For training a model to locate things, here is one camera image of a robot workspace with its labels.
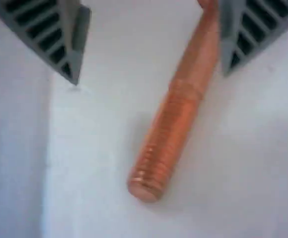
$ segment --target copper rod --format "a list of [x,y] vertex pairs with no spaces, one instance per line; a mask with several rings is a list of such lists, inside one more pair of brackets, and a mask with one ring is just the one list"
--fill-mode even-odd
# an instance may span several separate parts
[[144,202],[157,201],[166,189],[216,66],[218,44],[213,0],[205,6],[130,173],[128,190]]

